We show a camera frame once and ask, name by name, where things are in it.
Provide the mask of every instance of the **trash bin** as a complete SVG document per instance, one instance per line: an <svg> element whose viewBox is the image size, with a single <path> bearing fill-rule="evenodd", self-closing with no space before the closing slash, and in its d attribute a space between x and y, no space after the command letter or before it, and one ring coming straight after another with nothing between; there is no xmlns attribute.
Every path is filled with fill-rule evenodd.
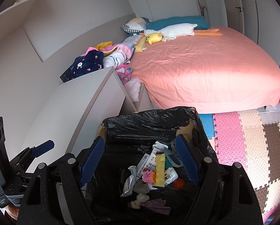
<svg viewBox="0 0 280 225"><path fill-rule="evenodd" d="M188 179L184 167L175 168L178 177L185 182L183 189L175 189L171 183L148 193L150 200L166 200L166 206L171 207L169 215L158 214L145 207L130 208L128 203L136 200L135 192L120 197L125 180L131 174L128 168L137 166L145 153L150 154L156 141L171 146L179 134L183 134L187 141L192 140L194 147L199 148L205 157L217 161L195 108L150 110L102 122L99 136L105 140L105 151L86 191L86 204L98 224L182 224L198 191L198 186ZM219 209L221 192L222 186L218 184L210 224Z"/></svg>

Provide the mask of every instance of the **wall shelf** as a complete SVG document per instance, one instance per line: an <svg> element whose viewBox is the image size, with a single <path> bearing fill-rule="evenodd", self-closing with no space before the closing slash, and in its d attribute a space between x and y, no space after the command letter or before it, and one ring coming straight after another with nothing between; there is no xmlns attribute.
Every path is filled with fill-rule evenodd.
<svg viewBox="0 0 280 225"><path fill-rule="evenodd" d="M15 4L0 12L0 40L23 25L34 2L35 0L15 0Z"/></svg>

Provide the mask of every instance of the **stuffed animal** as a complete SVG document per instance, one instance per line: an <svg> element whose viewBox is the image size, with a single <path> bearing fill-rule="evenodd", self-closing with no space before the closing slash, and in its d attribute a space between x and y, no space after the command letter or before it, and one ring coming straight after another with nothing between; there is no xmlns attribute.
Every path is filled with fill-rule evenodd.
<svg viewBox="0 0 280 225"><path fill-rule="evenodd" d="M152 34L149 34L148 37L147 37L147 42L149 44L152 44L152 43L157 43L159 41L161 41L163 39L161 33L152 33Z"/></svg>
<svg viewBox="0 0 280 225"><path fill-rule="evenodd" d="M78 57L71 66L71 75L75 79L103 68L103 52L91 50L85 56Z"/></svg>

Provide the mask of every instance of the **blue gripper pad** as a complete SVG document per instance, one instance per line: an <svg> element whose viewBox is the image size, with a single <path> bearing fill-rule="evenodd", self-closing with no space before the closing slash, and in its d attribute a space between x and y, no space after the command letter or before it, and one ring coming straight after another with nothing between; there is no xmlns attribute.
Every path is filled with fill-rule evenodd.
<svg viewBox="0 0 280 225"><path fill-rule="evenodd" d="M188 150L186 143L180 135L176 137L175 145L179 157L182 163L184 164L184 168L187 172L189 180L193 181L196 185L198 185L200 183L199 166L197 165L195 159Z"/></svg>
<svg viewBox="0 0 280 225"><path fill-rule="evenodd" d="M55 147L52 140L48 140L32 150L31 157L39 157Z"/></svg>
<svg viewBox="0 0 280 225"><path fill-rule="evenodd" d="M91 153L83 163L80 171L80 179L79 184L83 187L86 183L91 181L91 178L94 174L94 171L99 163L100 158L105 150L105 142L103 138L99 138L96 142L94 148L92 149Z"/></svg>
<svg viewBox="0 0 280 225"><path fill-rule="evenodd" d="M212 139L213 136L215 136L215 130L214 130L214 119L213 114L199 114L199 118L202 121L202 125L204 128L204 132L208 139Z"/></svg>

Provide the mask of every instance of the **bed sheet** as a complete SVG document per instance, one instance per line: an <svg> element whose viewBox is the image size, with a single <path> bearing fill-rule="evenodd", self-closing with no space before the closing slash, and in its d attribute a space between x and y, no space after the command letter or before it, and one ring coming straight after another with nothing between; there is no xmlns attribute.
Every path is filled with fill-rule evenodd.
<svg viewBox="0 0 280 225"><path fill-rule="evenodd" d="M159 108L195 107L224 113L280 103L280 68L256 43L219 27L222 37L179 37L146 43L134 54L132 77Z"/></svg>

